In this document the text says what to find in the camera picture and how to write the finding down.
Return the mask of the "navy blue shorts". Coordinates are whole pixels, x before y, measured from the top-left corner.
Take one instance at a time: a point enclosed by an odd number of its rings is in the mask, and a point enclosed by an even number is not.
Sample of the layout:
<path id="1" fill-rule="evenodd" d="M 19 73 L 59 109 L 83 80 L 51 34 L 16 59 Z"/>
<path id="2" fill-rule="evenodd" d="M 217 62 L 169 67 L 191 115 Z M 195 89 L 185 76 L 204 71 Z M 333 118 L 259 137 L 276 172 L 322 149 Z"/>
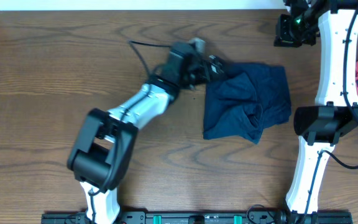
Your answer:
<path id="1" fill-rule="evenodd" d="M 266 128 L 287 123 L 291 99 L 285 68 L 235 63 L 206 85 L 203 138 L 240 136 L 258 144 Z"/>

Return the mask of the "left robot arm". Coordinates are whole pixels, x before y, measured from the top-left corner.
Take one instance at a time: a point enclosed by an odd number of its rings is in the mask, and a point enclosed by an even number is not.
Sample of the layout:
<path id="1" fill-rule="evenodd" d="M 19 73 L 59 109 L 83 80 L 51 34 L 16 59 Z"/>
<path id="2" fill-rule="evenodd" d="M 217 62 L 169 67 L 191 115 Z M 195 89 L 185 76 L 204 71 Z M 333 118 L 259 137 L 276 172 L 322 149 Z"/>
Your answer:
<path id="1" fill-rule="evenodd" d="M 164 114 L 181 90 L 225 78 L 227 63 L 215 55 L 205 57 L 204 46 L 198 38 L 169 45 L 164 63 L 145 67 L 147 79 L 138 93 L 116 108 L 94 108 L 86 115 L 67 167 L 85 191 L 87 223 L 118 221 L 117 191 L 138 132 Z"/>

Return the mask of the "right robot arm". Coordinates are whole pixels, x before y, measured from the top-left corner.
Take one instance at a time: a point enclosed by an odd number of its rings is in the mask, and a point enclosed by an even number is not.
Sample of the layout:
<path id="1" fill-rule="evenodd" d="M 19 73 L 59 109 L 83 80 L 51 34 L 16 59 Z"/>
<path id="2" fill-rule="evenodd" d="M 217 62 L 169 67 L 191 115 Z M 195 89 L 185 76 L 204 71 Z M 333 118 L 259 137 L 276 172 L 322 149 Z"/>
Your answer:
<path id="1" fill-rule="evenodd" d="M 288 14 L 276 25 L 276 47 L 314 45 L 321 40 L 321 71 L 313 106 L 299 107 L 294 130 L 299 140 L 295 174 L 285 209 L 273 223 L 352 223 L 347 211 L 320 211 L 318 195 L 329 159 L 346 169 L 333 150 L 339 139 L 358 128 L 356 50 L 358 0 L 284 0 Z"/>

